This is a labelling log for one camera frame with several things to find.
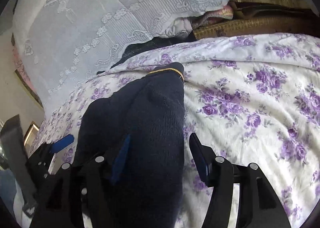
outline white floral fabric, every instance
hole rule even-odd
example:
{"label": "white floral fabric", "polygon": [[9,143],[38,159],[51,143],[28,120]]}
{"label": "white floral fabric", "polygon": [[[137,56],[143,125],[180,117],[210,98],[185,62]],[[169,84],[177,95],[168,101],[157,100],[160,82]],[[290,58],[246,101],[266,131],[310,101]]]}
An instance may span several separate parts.
{"label": "white floral fabric", "polygon": [[[176,228],[201,227],[212,194],[192,159],[192,132],[231,163],[257,163],[291,226],[300,227],[320,198],[320,39],[308,35],[220,37],[136,55],[73,91],[43,122],[31,153],[72,134],[75,142],[54,156],[50,171],[71,163],[91,102],[175,61],[185,68],[186,111],[183,204]],[[229,227],[236,225],[238,185],[234,195]]]}
{"label": "white floral fabric", "polygon": [[13,33],[49,117],[77,86],[118,62],[128,45],[188,34],[191,24],[181,17],[203,15],[228,2],[18,0]]}

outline floral bed sheet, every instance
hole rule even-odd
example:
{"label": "floral bed sheet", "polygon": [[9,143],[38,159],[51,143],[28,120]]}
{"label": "floral bed sheet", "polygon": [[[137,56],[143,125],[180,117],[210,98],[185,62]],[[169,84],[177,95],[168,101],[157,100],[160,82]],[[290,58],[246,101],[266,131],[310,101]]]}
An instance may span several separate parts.
{"label": "floral bed sheet", "polygon": [[[44,120],[30,153],[41,143],[72,134],[75,142],[54,156],[50,171],[71,163],[81,118],[91,102],[175,61],[185,67],[186,110],[183,204],[176,228],[201,227],[212,194],[189,150],[192,132],[234,164],[256,162],[291,226],[300,227],[320,198],[320,39],[308,35],[203,39],[132,57],[71,93]],[[235,184],[229,227],[236,225],[238,196]]]}

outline beige wall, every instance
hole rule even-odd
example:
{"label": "beige wall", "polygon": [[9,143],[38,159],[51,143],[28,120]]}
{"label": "beige wall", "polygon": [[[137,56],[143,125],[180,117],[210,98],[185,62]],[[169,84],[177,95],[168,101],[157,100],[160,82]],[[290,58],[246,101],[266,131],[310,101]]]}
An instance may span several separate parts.
{"label": "beige wall", "polygon": [[0,119],[5,122],[19,114],[22,130],[26,133],[32,121],[41,125],[44,111],[14,72],[11,35],[11,29],[0,35]]}

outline yellow stripe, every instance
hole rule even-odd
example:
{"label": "yellow stripe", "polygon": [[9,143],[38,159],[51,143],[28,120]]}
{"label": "yellow stripe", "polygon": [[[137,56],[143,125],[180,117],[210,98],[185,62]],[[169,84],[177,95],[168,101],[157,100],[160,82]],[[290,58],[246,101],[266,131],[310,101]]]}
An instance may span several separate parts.
{"label": "yellow stripe", "polygon": [[151,72],[149,72],[147,75],[149,75],[149,74],[151,74],[151,73],[162,72],[162,71],[165,71],[165,70],[173,70],[173,71],[177,72],[177,73],[180,75],[180,77],[183,79],[183,81],[184,81],[184,78],[183,78],[182,73],[181,73],[180,71],[178,71],[177,69],[172,68],[172,67],[163,68],[163,69],[158,69],[158,70],[156,70],[156,71],[151,71]]}

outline metal rivet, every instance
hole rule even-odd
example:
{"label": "metal rivet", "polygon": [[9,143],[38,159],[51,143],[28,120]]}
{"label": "metal rivet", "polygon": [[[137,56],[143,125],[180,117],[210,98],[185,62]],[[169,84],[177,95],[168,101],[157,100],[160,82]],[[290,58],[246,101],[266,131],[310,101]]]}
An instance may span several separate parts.
{"label": "metal rivet", "polygon": [[253,170],[257,170],[259,167],[256,163],[251,163],[250,168],[252,168]]}
{"label": "metal rivet", "polygon": [[221,157],[221,156],[218,156],[218,157],[216,157],[216,162],[223,163],[224,162],[224,158]]}
{"label": "metal rivet", "polygon": [[96,157],[96,160],[95,160],[97,163],[100,163],[100,162],[103,162],[104,161],[104,157],[102,156],[99,156],[99,157]]}
{"label": "metal rivet", "polygon": [[62,167],[62,169],[67,170],[70,167],[70,164],[69,163],[63,163],[61,167]]}
{"label": "metal rivet", "polygon": [[83,194],[83,195],[87,194],[87,188],[86,187],[81,190],[81,194]]}

